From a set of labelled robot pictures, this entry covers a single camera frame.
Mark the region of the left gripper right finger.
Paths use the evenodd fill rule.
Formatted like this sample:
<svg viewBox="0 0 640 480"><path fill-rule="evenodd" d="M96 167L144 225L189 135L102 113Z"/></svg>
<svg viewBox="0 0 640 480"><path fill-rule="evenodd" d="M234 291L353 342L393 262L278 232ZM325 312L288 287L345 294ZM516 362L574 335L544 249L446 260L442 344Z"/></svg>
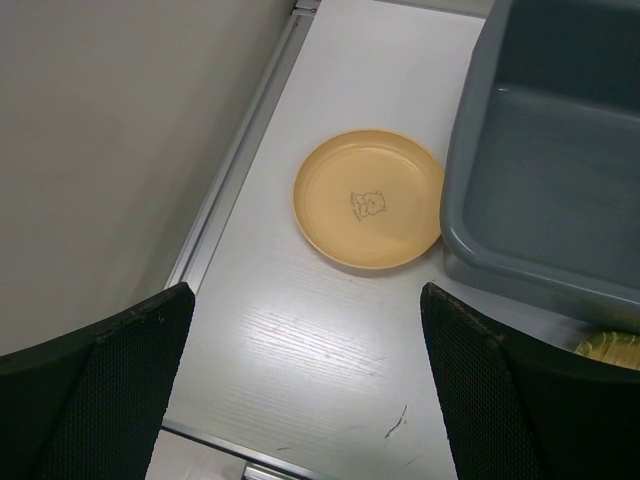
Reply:
<svg viewBox="0 0 640 480"><path fill-rule="evenodd" d="M546 344L434 283L420 310L458 478L638 478L638 372Z"/></svg>

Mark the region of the tan plate with bear print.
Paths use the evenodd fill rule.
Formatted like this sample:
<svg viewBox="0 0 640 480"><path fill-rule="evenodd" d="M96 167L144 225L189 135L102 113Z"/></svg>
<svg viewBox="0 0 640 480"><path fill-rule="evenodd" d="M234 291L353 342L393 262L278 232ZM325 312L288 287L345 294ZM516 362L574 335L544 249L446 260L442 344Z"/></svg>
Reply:
<svg viewBox="0 0 640 480"><path fill-rule="evenodd" d="M440 238L443 184L437 157L411 138L347 131L301 163L292 187L294 218L326 258L361 270L394 269Z"/></svg>

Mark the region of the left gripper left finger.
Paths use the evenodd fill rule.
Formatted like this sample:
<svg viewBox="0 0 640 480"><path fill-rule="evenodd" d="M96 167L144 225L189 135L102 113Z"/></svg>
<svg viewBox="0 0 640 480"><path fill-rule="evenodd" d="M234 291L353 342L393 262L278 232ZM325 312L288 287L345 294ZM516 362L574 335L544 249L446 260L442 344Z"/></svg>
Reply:
<svg viewBox="0 0 640 480"><path fill-rule="evenodd" d="M2 478L144 478L194 308L182 282L2 356Z"/></svg>

